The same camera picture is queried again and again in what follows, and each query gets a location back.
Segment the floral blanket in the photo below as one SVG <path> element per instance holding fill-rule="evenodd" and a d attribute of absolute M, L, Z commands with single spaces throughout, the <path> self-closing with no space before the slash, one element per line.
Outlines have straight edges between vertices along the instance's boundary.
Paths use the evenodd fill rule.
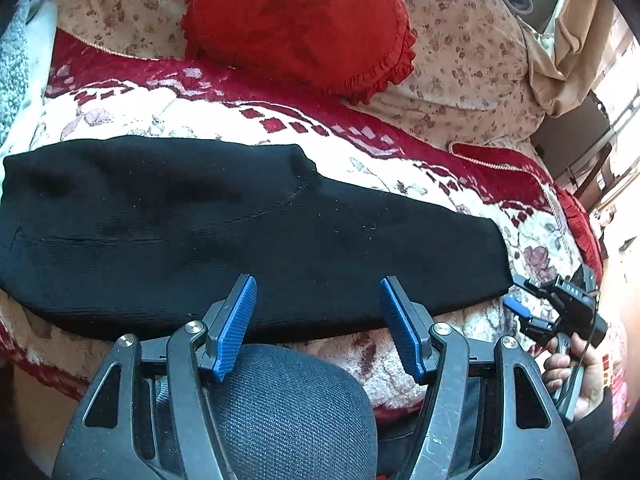
<path fill-rule="evenodd" d="M 208 62 L 118 56 L 61 31 L 47 95 L 36 131 L 20 142 L 10 139 L 16 146 L 12 153 L 121 135 L 295 143 L 327 177 L 491 218 L 503 232 L 513 272 L 548 280 L 572 274 L 581 262 L 553 182 L 535 161 L 514 150 L 454 144 L 444 152 L 333 98 Z M 534 314 L 553 317 L 548 304 L 519 290 L 513 293 Z M 516 319 L 499 299 L 440 320 L 465 336 L 488 341 L 517 330 Z M 615 344 L 601 348 L 621 413 L 624 331 L 619 321 L 610 323 Z M 517 337 L 529 348 L 530 341 Z M 415 410 L 422 401 L 424 389 L 402 370 L 387 330 L 292 346 L 353 374 L 380 421 Z M 0 349 L 68 396 L 82 395 L 108 348 L 106 342 L 62 332 L 0 292 Z"/>

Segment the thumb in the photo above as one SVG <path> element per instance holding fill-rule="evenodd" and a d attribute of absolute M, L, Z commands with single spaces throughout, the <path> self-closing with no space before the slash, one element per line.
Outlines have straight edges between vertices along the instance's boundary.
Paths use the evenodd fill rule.
<path fill-rule="evenodd" d="M 571 337 L 571 353 L 574 357 L 579 359 L 585 347 L 587 347 L 587 342 L 581 339 L 577 333 L 574 333 Z M 585 367 L 598 366 L 602 364 L 602 359 L 596 353 L 595 348 L 589 345 L 587 351 L 584 353 L 582 363 Z"/>

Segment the bolt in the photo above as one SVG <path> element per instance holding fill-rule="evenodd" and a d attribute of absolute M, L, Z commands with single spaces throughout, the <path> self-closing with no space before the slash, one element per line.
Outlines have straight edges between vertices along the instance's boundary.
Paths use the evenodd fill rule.
<path fill-rule="evenodd" d="M 449 335 L 451 330 L 451 326 L 446 323 L 436 323 L 433 325 L 433 331 L 438 335 Z"/>
<path fill-rule="evenodd" d="M 190 334 L 197 334 L 203 328 L 204 325 L 201 321 L 190 321 L 184 326 L 184 329 Z"/>
<path fill-rule="evenodd" d="M 510 335 L 506 335 L 502 338 L 502 344 L 505 348 L 508 348 L 510 350 L 513 350 L 514 348 L 517 348 L 519 346 L 516 339 L 511 337 Z"/>
<path fill-rule="evenodd" d="M 133 345 L 135 341 L 136 341 L 136 336 L 134 336 L 133 334 L 125 334 L 118 338 L 117 343 L 118 343 L 118 346 L 121 346 L 122 348 L 128 348 L 131 345 Z"/>

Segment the black sleeve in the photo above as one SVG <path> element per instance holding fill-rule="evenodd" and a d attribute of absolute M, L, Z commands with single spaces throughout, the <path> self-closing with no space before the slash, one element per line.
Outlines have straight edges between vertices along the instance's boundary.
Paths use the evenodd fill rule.
<path fill-rule="evenodd" d="M 600 405 L 584 419 L 566 429 L 578 462 L 580 478 L 599 466 L 613 442 L 613 404 L 611 390 L 605 388 Z"/>

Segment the human hand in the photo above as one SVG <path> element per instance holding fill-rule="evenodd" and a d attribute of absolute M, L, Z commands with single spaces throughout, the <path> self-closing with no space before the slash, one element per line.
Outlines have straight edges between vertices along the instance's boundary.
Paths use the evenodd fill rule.
<path fill-rule="evenodd" d="M 576 366 L 587 342 L 574 334 L 571 338 L 571 356 L 566 354 L 554 354 L 558 348 L 558 338 L 553 338 L 546 345 L 546 349 L 551 353 L 544 364 L 545 372 L 542 374 L 542 381 L 545 383 L 547 391 L 551 394 L 562 387 L 564 381 L 571 376 L 571 367 Z M 604 398 L 604 366 L 602 359 L 596 353 L 595 348 L 589 345 L 584 359 L 584 377 L 582 378 L 582 388 L 575 404 L 574 420 L 580 420 L 595 410 Z"/>

